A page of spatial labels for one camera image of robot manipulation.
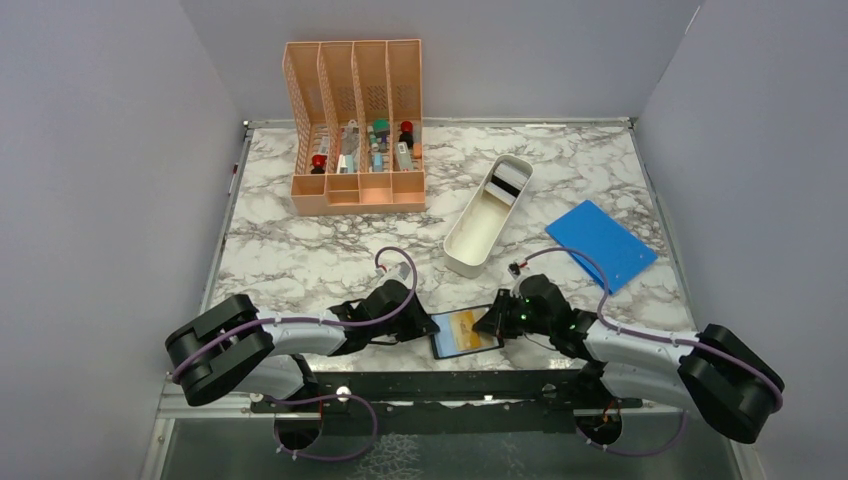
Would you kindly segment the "black leather card holder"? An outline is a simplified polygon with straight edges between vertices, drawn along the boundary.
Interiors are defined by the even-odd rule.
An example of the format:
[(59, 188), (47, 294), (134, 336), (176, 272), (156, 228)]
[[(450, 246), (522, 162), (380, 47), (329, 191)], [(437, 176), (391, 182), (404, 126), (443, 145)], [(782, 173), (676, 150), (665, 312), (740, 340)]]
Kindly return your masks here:
[(433, 358), (447, 360), (503, 348), (502, 339), (473, 330), (489, 308), (489, 305), (479, 305), (432, 314), (431, 320), (439, 328), (430, 336)]

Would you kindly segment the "white oblong plastic tray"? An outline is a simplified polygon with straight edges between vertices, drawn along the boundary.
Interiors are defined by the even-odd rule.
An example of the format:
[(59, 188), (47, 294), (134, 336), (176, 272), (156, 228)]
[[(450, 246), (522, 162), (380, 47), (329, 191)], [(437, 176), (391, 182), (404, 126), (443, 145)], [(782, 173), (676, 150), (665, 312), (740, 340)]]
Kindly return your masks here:
[[(527, 185), (512, 206), (502, 203), (484, 191), (484, 185), (501, 162), (509, 162), (529, 176)], [(482, 274), (533, 173), (534, 167), (529, 162), (511, 155), (502, 155), (494, 161), (443, 241), (444, 263), (449, 270), (466, 278), (476, 278)]]

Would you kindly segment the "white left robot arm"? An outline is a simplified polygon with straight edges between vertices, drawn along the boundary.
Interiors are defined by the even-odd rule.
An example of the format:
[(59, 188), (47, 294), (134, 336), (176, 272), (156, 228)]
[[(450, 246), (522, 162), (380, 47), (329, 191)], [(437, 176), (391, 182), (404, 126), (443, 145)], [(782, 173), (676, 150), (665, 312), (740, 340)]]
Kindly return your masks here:
[(417, 295), (386, 280), (364, 299), (334, 305), (320, 316), (263, 317), (246, 294), (222, 301), (171, 333), (165, 349), (193, 407), (232, 392), (269, 395), (298, 411), (313, 401), (304, 357), (344, 356), (388, 336), (406, 342), (439, 333)]

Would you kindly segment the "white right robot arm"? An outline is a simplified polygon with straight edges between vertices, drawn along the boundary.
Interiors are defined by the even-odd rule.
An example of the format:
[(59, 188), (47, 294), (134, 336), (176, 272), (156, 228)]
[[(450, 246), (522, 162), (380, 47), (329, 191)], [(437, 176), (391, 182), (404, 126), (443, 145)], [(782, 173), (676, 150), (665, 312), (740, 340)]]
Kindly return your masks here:
[(501, 340), (544, 335), (559, 353), (584, 361), (576, 395), (592, 407), (618, 399), (678, 408), (726, 438), (754, 443), (782, 405), (784, 383), (729, 329), (663, 332), (605, 320), (572, 307), (546, 276), (524, 277), (498, 291), (473, 326)]

